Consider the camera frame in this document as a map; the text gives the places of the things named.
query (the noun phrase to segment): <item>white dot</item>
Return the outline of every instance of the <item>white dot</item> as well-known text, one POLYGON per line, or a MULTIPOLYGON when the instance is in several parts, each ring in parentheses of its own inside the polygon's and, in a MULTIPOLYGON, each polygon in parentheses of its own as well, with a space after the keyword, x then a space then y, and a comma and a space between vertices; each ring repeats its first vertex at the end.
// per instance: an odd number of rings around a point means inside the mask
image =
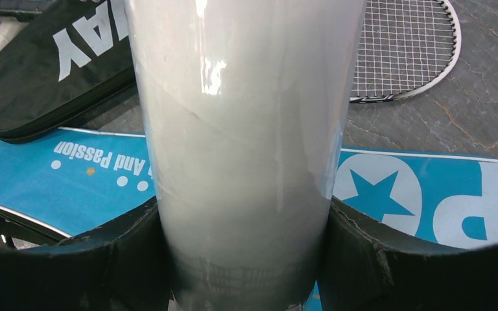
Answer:
POLYGON ((60 160, 54 160, 51 163, 51 167, 53 168, 53 170, 58 170, 61 166, 62 166, 62 162, 60 162, 60 160))
POLYGON ((128 179, 127 179, 127 177, 125 177, 125 176, 121 176, 121 177, 117 178, 117 185, 118 185, 118 186, 123 187, 123 186, 125 186, 127 183, 128 183, 128 179))
POLYGON ((146 191, 146 189, 148 189, 148 182, 147 181, 139 182, 138 186, 136 186, 136 189, 138 189, 138 191, 146 191))

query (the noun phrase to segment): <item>white racket frame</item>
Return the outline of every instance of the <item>white racket frame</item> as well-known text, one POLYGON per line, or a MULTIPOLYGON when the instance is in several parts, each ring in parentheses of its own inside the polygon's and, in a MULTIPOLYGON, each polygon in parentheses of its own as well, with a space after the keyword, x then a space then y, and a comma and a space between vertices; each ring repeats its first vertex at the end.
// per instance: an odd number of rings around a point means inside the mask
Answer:
POLYGON ((371 104, 371 103, 376 103, 376 102, 392 102, 394 100, 401 100, 404 98, 410 98, 415 95, 419 95, 423 93, 424 91, 431 89, 433 86, 436 84, 440 83, 450 72, 453 70, 455 67, 455 64, 457 63, 457 60, 459 59, 459 54, 461 53, 461 25, 459 23, 459 18, 457 17, 457 13, 455 13, 455 9, 453 8, 453 5, 448 0, 436 0, 444 9, 447 10, 449 15, 451 16, 451 19, 453 20, 452 23, 452 29, 453 29, 453 34, 454 34, 454 40, 453 40, 453 53, 451 55, 451 58, 449 60, 448 65, 444 68, 443 71, 436 76, 436 78, 432 79, 428 83, 426 83, 424 86, 417 87, 416 89, 412 89, 410 91, 406 91, 403 93, 399 94, 390 94, 387 96, 381 96, 381 97, 350 97, 350 103, 351 104, 371 104))

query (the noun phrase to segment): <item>black bag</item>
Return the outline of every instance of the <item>black bag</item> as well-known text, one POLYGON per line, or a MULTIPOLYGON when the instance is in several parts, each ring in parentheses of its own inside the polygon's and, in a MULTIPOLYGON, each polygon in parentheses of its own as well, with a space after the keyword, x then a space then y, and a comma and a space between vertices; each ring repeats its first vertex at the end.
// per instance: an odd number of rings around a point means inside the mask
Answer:
POLYGON ((134 85, 123 0, 58 0, 0 52, 0 139, 71 126, 134 85))

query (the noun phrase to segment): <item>gray marble floor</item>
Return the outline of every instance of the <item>gray marble floor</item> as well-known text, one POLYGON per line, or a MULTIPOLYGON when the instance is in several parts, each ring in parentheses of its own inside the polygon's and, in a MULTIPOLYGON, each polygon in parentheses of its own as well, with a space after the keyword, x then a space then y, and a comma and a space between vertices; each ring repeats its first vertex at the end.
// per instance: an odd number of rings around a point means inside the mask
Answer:
MULTIPOLYGON (((353 105, 345 146, 498 157, 498 0, 452 0, 462 52, 447 79, 401 102, 353 105)), ((136 96, 86 125, 142 132, 136 96)))

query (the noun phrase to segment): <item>shuttlecock tube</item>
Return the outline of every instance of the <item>shuttlecock tube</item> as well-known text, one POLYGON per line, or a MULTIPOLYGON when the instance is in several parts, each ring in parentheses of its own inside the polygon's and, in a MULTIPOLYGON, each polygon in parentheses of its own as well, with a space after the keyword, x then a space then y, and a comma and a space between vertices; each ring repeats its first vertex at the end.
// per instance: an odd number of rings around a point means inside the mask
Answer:
POLYGON ((183 310, 311 292, 365 0, 127 0, 183 310))

